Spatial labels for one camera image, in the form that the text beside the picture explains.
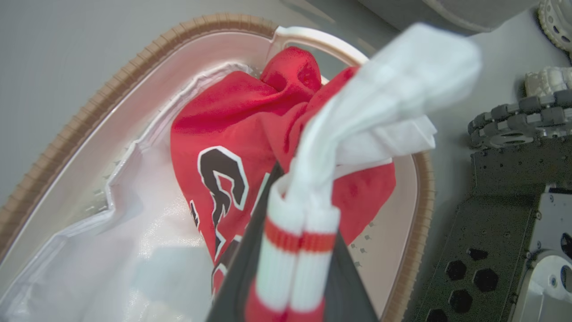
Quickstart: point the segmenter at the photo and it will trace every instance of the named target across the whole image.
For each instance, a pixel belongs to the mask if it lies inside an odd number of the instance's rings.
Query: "hexagonal hole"
[[[560,281],[564,289],[572,293],[572,269],[568,265],[564,265],[560,270]]]
[[[472,258],[472,260],[474,260],[474,261],[483,260],[483,259],[487,258],[487,256],[488,256],[487,251],[476,249],[476,248],[469,248],[467,253]]]
[[[499,276],[490,268],[478,270],[473,279],[473,283],[481,292],[495,290],[498,282]]]
[[[441,309],[432,309],[427,315],[426,322],[447,322],[447,315]]]
[[[449,298],[449,304],[457,313],[467,313],[471,309],[472,297],[465,289],[454,290]]]
[[[563,233],[560,238],[560,247],[562,251],[572,260],[572,237],[567,233]]]
[[[451,281],[462,280],[467,272],[467,266],[462,261],[452,261],[447,265],[445,272]]]

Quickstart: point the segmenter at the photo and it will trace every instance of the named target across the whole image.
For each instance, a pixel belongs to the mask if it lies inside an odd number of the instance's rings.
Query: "grey floor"
[[[398,34],[354,0],[2,0],[0,203],[79,107],[137,52],[181,21],[221,11],[320,29],[367,55]],[[484,59],[474,93],[430,115],[439,130],[432,153],[438,195],[413,301],[432,274],[456,205],[470,188],[466,124],[498,104],[515,102],[526,72],[570,66],[538,29],[532,11],[472,38]],[[326,77],[340,68],[326,57],[319,63]]]

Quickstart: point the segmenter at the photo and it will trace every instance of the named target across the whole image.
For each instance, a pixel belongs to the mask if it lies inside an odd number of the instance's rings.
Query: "clothing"
[[[173,122],[171,156],[177,181],[215,263],[213,293],[256,206],[272,167],[288,172],[304,126],[356,72],[327,85],[314,57],[290,47],[274,56],[260,79],[233,72],[189,102]],[[340,232],[352,242],[395,187],[392,163],[335,181]]]

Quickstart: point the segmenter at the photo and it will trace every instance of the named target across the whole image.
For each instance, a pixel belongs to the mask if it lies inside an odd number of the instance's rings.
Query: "laundry basket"
[[[321,50],[349,66],[367,61],[332,35],[238,14],[181,23],[137,54],[57,135],[2,208],[0,294],[54,233],[109,207],[103,187],[126,147],[189,80],[229,61],[262,71],[290,44]],[[395,158],[394,163],[393,194],[348,247],[384,321],[401,321],[406,310],[435,194],[428,153]]]

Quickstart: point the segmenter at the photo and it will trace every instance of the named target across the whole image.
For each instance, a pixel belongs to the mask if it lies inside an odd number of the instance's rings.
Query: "beige ribbed edge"
[[[417,273],[419,273],[419,266],[429,234],[431,218],[433,217],[435,178],[429,152],[414,154],[413,161],[417,168],[419,185],[417,209],[411,224],[411,231],[399,268],[399,274],[381,319],[383,322],[400,322],[403,320],[403,315],[411,298],[411,292],[413,292]]]
[[[123,66],[72,118],[32,169],[18,184],[0,210],[0,258],[3,260],[14,239],[36,205],[69,159],[94,129],[155,66],[174,50],[206,34],[240,31],[272,38],[278,26],[270,20],[240,14],[215,14],[179,24],[159,36]],[[418,208],[383,321],[401,321],[425,248],[435,199],[433,168],[428,152],[414,155],[419,176]]]
[[[160,35],[123,66],[72,118],[40,155],[0,210],[0,259],[54,179],[87,137],[155,66],[172,51],[205,34],[240,31],[272,38],[278,25],[239,14],[207,15],[179,24]]]

